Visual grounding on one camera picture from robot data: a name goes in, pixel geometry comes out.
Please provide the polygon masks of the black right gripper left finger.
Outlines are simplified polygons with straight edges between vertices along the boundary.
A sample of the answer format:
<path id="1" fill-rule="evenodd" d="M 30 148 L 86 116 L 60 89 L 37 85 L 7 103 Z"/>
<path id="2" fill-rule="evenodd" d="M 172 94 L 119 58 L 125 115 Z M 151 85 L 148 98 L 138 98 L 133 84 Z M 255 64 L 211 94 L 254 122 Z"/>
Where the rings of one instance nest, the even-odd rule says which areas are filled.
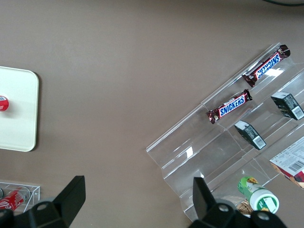
<path id="1" fill-rule="evenodd" d="M 86 200 L 84 176 L 75 176 L 52 200 L 43 201 L 14 218 L 15 228 L 68 228 Z"/>

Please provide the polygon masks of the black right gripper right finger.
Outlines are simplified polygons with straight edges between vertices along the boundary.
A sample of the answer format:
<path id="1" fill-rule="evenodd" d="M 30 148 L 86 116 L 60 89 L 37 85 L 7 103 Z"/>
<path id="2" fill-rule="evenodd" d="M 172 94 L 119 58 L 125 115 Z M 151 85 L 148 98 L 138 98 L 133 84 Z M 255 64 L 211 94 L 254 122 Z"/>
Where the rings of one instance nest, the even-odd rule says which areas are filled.
<path id="1" fill-rule="evenodd" d="M 216 202 L 203 178 L 193 179 L 193 203 L 198 219 L 191 228 L 284 228 L 275 214 L 254 211 L 250 217 L 241 214 L 227 203 Z"/>

